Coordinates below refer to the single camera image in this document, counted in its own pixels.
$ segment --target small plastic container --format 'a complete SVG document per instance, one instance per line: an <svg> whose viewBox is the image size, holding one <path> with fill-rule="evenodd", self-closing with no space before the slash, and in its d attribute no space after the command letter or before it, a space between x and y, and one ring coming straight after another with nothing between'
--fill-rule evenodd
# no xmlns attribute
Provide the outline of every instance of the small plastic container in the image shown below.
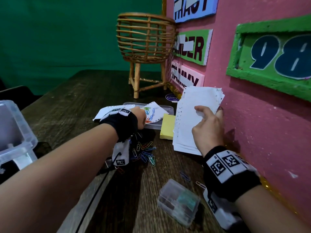
<svg viewBox="0 0 311 233"><path fill-rule="evenodd" d="M0 165L13 160L19 169L37 160L33 148L37 145L22 113L13 101L0 101Z"/></svg>
<svg viewBox="0 0 311 233"><path fill-rule="evenodd" d="M159 194L158 206L188 228L195 218L200 198L173 179L169 179Z"/></svg>
<svg viewBox="0 0 311 233"><path fill-rule="evenodd" d="M137 105L139 107L145 106L147 104L143 104L143 103L134 103L134 102L125 102L123 105ZM168 106L168 105L159 105L161 108L165 109L169 115L174 115L174 108L172 106ZM149 128L149 129L156 129L156 130L161 130L162 127L162 119L156 123L150 123L150 124L146 124L145 128Z"/></svg>

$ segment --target wooden leg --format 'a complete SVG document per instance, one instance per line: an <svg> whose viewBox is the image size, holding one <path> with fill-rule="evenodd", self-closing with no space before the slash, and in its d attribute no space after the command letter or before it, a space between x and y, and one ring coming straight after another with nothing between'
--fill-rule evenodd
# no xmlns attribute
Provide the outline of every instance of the wooden leg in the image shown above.
<svg viewBox="0 0 311 233"><path fill-rule="evenodd" d="M134 78L134 99L138 99L139 95L139 81L140 81L140 64L135 64L135 78Z"/></svg>
<svg viewBox="0 0 311 233"><path fill-rule="evenodd" d="M134 77L134 62L130 62L130 75L128 77L128 83L131 84L131 79Z"/></svg>
<svg viewBox="0 0 311 233"><path fill-rule="evenodd" d="M161 63L161 76L162 76L162 82L164 83L163 89L166 90L166 75L165 75L165 61Z"/></svg>

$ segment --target green curtain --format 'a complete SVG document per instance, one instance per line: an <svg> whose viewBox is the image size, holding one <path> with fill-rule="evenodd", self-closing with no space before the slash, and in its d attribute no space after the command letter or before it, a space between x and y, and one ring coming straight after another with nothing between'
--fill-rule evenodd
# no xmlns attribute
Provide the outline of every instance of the green curtain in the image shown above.
<svg viewBox="0 0 311 233"><path fill-rule="evenodd" d="M40 95L80 70L129 70L117 45L117 16L161 14L161 5L161 0L0 0L0 78L7 87L25 85ZM142 71L160 66L142 65Z"/></svg>

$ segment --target wooden table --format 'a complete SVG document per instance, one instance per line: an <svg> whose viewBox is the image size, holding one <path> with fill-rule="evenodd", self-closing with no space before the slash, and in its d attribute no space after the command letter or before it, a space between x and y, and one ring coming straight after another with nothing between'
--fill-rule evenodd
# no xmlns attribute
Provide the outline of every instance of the wooden table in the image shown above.
<svg viewBox="0 0 311 233"><path fill-rule="evenodd" d="M144 75L142 72L142 77L156 79L161 74L155 72ZM128 72L85 70L41 97L22 113L38 140L48 142L54 149L96 126L92 119L105 106L156 101L160 105L171 105L176 109L175 103L165 99L168 93L168 90L157 88L141 92L139 99L133 99L133 89L128 85ZM99 200L98 197L92 206L93 212L95 211L93 217L91 218L92 212L88 214L80 232L84 232L87 225L88 233L223 232L204 201L203 189L195 184L196 181L204 183L203 168L198 162L201 157L175 152L172 141L159 139L159 130L149 130L147 133L154 136L156 166L137 161L126 166L123 175L119 172L114 175L111 173L101 190L104 191L102 198ZM191 182L181 178L181 170L191 178ZM158 208L159 191L170 178L201 197L204 206L201 229L194 224L192 231L188 230ZM90 184L59 232L75 232L101 180L102 175Z"/></svg>

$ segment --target purple round sticker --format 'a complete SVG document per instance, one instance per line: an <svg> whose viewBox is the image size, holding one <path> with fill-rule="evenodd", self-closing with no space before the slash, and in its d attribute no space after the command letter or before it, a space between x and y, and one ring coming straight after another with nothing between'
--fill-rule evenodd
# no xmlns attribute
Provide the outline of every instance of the purple round sticker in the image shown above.
<svg viewBox="0 0 311 233"><path fill-rule="evenodd" d="M165 98L169 101L172 101L173 103L177 103L179 99L174 94L167 94Z"/></svg>

